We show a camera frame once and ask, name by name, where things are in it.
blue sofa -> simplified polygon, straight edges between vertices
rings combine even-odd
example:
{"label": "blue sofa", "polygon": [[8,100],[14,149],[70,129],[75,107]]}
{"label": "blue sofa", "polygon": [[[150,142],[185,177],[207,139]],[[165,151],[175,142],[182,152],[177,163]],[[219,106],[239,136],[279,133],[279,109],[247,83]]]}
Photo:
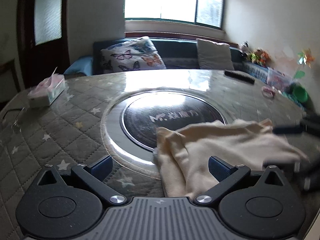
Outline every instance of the blue sofa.
{"label": "blue sofa", "polygon": [[[102,49],[118,44],[124,41],[132,40],[126,38],[113,41],[97,41],[93,44],[93,56],[84,56],[76,60],[66,71],[65,75],[91,76],[103,74],[103,68],[100,66]],[[167,69],[198,69],[197,42],[191,40],[151,38],[163,59]],[[244,71],[244,57],[239,49],[230,47],[231,60],[235,70]]]}

orange butterfly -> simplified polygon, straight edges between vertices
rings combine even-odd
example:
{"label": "orange butterfly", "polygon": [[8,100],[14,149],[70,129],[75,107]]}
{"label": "orange butterfly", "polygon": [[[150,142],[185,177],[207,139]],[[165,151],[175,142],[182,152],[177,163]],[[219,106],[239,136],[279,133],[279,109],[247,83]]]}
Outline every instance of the orange butterfly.
{"label": "orange butterfly", "polygon": [[153,58],[152,57],[141,57],[146,63],[148,66],[150,67],[153,67],[153,64],[155,63],[158,63],[158,64],[162,64],[159,56],[157,54],[154,54],[153,55]]}

table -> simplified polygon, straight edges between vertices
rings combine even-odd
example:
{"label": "table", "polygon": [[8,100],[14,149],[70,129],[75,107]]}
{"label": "table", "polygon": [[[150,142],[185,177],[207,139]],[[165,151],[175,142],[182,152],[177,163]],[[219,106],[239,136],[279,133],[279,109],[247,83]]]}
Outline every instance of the table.
{"label": "table", "polygon": [[[270,118],[275,125],[292,124],[303,111],[292,101],[277,95],[263,97],[256,80],[250,85],[224,76],[215,70],[150,70],[122,72],[67,80],[66,89],[50,107],[28,109],[20,120],[20,131],[0,132],[0,239],[22,236],[15,219],[15,208],[28,186],[45,164],[69,170],[76,163],[92,163],[116,149],[108,138],[102,141],[100,123],[103,116],[123,98],[150,90],[190,93],[215,102],[231,119],[262,121]],[[20,92],[0,112],[28,107],[28,90]],[[14,120],[14,112],[6,119]],[[287,136],[289,142],[310,158],[318,155],[319,141],[309,135]],[[114,162],[112,173],[104,180],[130,198],[163,196],[161,181],[141,175]],[[320,206],[318,193],[304,197],[308,205],[303,236]]]}

window frame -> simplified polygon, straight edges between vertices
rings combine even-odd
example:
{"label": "window frame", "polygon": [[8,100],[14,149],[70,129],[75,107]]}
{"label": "window frame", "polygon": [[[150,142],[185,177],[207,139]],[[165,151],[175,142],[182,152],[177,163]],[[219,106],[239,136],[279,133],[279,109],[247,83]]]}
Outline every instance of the window frame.
{"label": "window frame", "polygon": [[[124,10],[125,10],[125,0],[124,0],[123,14],[124,14]],[[195,10],[195,19],[194,19],[194,22],[186,22],[186,21],[172,20],[172,19],[161,19],[161,18],[124,18],[124,20],[125,20],[125,21],[139,20],[139,21],[176,22],[176,23],[185,23],[185,24],[198,25],[198,26],[208,27],[208,28],[212,28],[212,29],[216,29],[216,30],[221,30],[221,31],[223,30],[222,27],[223,27],[223,21],[224,21],[225,0],[222,0],[222,14],[221,14],[221,24],[220,24],[220,27],[196,22],[197,12],[198,12],[198,0],[196,0],[196,10]]]}

beige cloth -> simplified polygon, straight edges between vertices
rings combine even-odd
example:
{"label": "beige cloth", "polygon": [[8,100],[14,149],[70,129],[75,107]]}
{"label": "beige cloth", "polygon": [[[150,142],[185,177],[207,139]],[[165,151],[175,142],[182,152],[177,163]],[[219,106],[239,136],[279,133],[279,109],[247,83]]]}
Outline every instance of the beige cloth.
{"label": "beige cloth", "polygon": [[272,122],[235,120],[191,124],[177,131],[157,129],[157,157],[167,197],[195,196],[215,186],[208,160],[217,156],[231,165],[262,170],[265,159],[307,158],[284,137],[272,133]]}

